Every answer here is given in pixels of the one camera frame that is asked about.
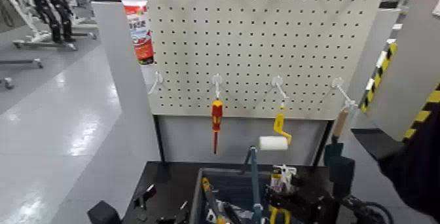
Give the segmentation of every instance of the black table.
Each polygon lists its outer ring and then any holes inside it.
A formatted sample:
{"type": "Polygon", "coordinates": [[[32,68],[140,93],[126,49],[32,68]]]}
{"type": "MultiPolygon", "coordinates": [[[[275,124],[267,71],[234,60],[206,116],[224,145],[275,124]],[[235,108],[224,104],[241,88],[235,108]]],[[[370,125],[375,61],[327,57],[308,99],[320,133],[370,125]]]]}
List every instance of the black table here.
{"type": "MultiPolygon", "coordinates": [[[[189,163],[189,162],[148,162],[139,179],[132,201],[124,216],[124,224],[153,224],[156,219],[174,216],[184,201],[189,206],[193,203],[197,173],[200,168],[239,169],[241,164],[189,163]],[[148,219],[141,222],[134,211],[133,198],[154,184],[157,194],[147,201],[148,219]]],[[[300,176],[307,176],[312,181],[331,192],[333,184],[328,180],[329,170],[326,167],[295,166],[300,176]]],[[[259,165],[259,171],[272,170],[272,165],[259,165]]]]}

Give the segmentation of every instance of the screwdriver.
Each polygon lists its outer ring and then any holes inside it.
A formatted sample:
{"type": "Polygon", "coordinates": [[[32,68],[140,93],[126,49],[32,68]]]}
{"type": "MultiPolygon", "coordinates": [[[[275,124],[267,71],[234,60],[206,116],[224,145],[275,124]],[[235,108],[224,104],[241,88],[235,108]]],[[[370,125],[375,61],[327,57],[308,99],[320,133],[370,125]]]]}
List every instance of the screwdriver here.
{"type": "Polygon", "coordinates": [[[217,140],[219,137],[221,117],[223,116],[223,103],[216,99],[212,102],[212,131],[214,132],[214,154],[217,154],[217,140]]]}

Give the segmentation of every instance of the pegboard hook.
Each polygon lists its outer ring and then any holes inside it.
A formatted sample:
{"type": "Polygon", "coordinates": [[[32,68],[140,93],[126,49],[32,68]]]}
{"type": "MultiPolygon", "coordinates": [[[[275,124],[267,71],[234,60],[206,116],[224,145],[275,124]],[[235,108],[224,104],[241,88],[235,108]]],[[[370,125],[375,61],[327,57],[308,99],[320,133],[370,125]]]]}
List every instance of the pegboard hook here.
{"type": "Polygon", "coordinates": [[[162,82],[164,82],[164,78],[162,77],[162,75],[158,71],[156,71],[156,79],[155,79],[155,82],[153,83],[150,91],[148,92],[148,95],[152,94],[156,89],[156,85],[158,83],[162,84],[162,82]]]}
{"type": "Polygon", "coordinates": [[[223,83],[223,78],[220,74],[216,73],[211,81],[212,84],[215,85],[215,98],[220,99],[220,84],[223,83]]]}
{"type": "Polygon", "coordinates": [[[289,96],[286,95],[283,89],[281,88],[282,84],[283,84],[283,78],[281,78],[279,75],[272,79],[272,87],[278,88],[280,94],[283,96],[283,99],[288,99],[289,96]]]}
{"type": "Polygon", "coordinates": [[[342,107],[342,109],[352,108],[352,107],[358,106],[358,105],[356,104],[356,102],[355,102],[354,100],[352,100],[352,99],[347,95],[347,93],[345,93],[345,91],[342,89],[342,87],[341,87],[342,84],[344,84],[344,80],[342,80],[341,77],[334,78],[334,79],[331,81],[331,88],[337,88],[337,89],[340,91],[340,93],[342,93],[342,95],[343,95],[344,98],[345,98],[344,107],[342,107]]]}

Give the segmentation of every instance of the yellow and black hazard tape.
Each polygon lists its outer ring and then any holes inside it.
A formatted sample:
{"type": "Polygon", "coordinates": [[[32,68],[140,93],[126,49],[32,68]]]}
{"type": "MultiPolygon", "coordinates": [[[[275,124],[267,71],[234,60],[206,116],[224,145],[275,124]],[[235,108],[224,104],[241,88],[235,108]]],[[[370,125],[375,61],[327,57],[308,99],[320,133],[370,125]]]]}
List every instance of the yellow and black hazard tape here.
{"type": "Polygon", "coordinates": [[[397,43],[392,43],[388,46],[388,50],[385,52],[385,54],[380,56],[376,64],[376,69],[373,73],[373,76],[369,80],[369,84],[367,85],[367,88],[364,93],[364,97],[362,99],[362,103],[361,103],[362,112],[364,113],[367,112],[368,105],[373,100],[375,91],[379,87],[380,82],[382,81],[383,74],[388,69],[388,66],[390,65],[390,62],[396,51],[397,51],[397,43]]]}
{"type": "Polygon", "coordinates": [[[417,130],[422,127],[423,123],[431,115],[432,111],[438,108],[438,105],[440,105],[440,83],[437,85],[437,88],[430,94],[422,110],[418,112],[416,118],[414,118],[411,127],[407,130],[407,132],[405,132],[405,135],[403,136],[403,142],[408,141],[414,136],[414,134],[416,134],[417,130]]]}

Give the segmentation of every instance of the yellow paint roller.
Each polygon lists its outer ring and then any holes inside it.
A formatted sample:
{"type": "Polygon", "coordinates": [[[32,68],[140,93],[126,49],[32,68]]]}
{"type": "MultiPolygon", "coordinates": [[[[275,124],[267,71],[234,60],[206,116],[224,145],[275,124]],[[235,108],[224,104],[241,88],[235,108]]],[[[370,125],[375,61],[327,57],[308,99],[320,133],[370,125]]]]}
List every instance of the yellow paint roller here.
{"type": "Polygon", "coordinates": [[[281,103],[280,112],[274,121],[274,131],[282,136],[260,136],[260,150],[262,151],[286,151],[292,140],[292,135],[283,131],[284,125],[284,102],[281,103]]]}

